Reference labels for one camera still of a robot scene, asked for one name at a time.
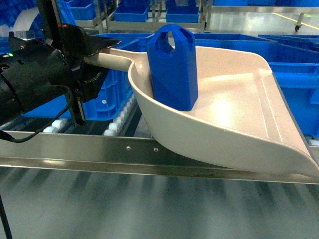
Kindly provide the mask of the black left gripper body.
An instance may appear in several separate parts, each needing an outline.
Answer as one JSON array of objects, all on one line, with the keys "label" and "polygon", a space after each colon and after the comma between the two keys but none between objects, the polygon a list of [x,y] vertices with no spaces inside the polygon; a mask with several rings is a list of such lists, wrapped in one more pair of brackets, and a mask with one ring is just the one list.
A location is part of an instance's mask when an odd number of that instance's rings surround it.
[{"label": "black left gripper body", "polygon": [[74,72],[83,61],[65,52],[62,25],[54,40],[23,40],[10,32],[8,42],[12,51],[7,54],[7,121],[68,94],[66,109],[73,111],[77,123],[83,123],[81,101],[74,93]]}]

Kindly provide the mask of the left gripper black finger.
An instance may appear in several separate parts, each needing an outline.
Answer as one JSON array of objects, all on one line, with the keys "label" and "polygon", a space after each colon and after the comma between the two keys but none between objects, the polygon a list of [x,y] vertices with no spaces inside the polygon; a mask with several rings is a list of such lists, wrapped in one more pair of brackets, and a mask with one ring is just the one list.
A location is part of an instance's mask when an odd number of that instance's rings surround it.
[{"label": "left gripper black finger", "polygon": [[97,98],[109,69],[93,65],[82,65],[74,73],[76,76],[75,96],[81,102],[88,102]]},{"label": "left gripper black finger", "polygon": [[65,52],[72,57],[94,55],[120,42],[116,38],[88,35],[85,29],[76,25],[62,25],[62,45]]}]

